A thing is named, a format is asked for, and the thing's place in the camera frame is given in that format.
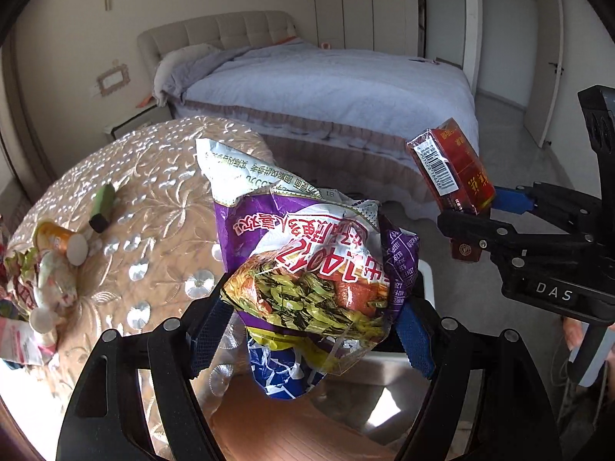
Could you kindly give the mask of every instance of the barcode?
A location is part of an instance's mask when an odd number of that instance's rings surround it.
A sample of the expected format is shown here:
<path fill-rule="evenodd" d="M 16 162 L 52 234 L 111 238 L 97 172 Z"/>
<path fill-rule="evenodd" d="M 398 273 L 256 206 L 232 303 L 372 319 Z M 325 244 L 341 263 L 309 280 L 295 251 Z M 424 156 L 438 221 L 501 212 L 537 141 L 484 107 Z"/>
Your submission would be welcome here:
<path fill-rule="evenodd" d="M 451 194 L 451 192 L 459 191 L 453 174 L 448 169 L 445 159 L 440 154 L 438 147 L 432 139 L 427 139 L 414 147 L 414 151 L 427 170 L 429 178 L 431 178 L 431 181 L 434 183 L 438 194 L 444 196 L 446 194 Z"/>

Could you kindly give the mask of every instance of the upholstered headboard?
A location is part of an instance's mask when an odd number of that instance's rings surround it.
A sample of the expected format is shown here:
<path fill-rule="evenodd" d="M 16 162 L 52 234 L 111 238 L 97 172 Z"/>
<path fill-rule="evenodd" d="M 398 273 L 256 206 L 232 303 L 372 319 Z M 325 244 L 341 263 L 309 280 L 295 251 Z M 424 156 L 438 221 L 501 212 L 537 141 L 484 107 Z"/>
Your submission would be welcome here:
<path fill-rule="evenodd" d="M 220 49 L 272 45 L 297 36 L 293 19 L 280 10 L 208 15 L 142 32 L 136 39 L 153 79 L 162 57 L 188 45 L 209 43 Z"/>

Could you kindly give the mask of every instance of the finger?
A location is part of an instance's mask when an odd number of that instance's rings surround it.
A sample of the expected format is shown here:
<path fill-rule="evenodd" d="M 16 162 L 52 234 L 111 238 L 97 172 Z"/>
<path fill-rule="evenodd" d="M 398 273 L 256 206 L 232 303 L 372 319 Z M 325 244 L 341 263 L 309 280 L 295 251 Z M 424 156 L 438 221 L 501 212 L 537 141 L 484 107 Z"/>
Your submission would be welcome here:
<path fill-rule="evenodd" d="M 570 319 L 570 317 L 565 317 L 563 329 L 568 350 L 580 347 L 583 341 L 583 327 L 581 323 L 575 319 Z"/>

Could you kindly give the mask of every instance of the wardrobe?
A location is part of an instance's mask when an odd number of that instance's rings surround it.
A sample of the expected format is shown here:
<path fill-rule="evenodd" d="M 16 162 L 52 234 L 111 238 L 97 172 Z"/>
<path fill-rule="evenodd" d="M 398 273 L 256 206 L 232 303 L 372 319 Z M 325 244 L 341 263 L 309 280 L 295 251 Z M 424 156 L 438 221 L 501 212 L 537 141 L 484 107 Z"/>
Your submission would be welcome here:
<path fill-rule="evenodd" d="M 417 55 L 418 0 L 315 0 L 319 44 Z"/>

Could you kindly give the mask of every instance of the beige tablecloth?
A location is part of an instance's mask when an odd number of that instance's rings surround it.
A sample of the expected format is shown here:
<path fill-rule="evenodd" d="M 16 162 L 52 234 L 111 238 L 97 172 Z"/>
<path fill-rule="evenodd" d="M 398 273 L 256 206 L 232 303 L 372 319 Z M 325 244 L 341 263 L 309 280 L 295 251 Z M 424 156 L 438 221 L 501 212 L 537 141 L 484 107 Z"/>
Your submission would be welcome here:
<path fill-rule="evenodd" d="M 30 210 L 10 242 L 13 249 L 30 247 L 41 219 L 91 234 L 92 199 L 100 186 L 115 186 L 113 223 L 88 239 L 89 257 L 78 270 L 79 300 L 59 328 L 58 353 L 48 366 L 32 370 L 64 407 L 102 331 L 151 331 L 166 318 L 181 316 L 223 273 L 210 184 L 196 160 L 197 138 L 273 161 L 259 135 L 226 119 L 197 116 L 145 128 L 69 170 Z M 206 416 L 228 386 L 244 338 L 241 322 L 233 319 L 213 365 L 193 381 Z M 156 451 L 168 451 L 149 371 L 140 371 L 140 378 Z"/>

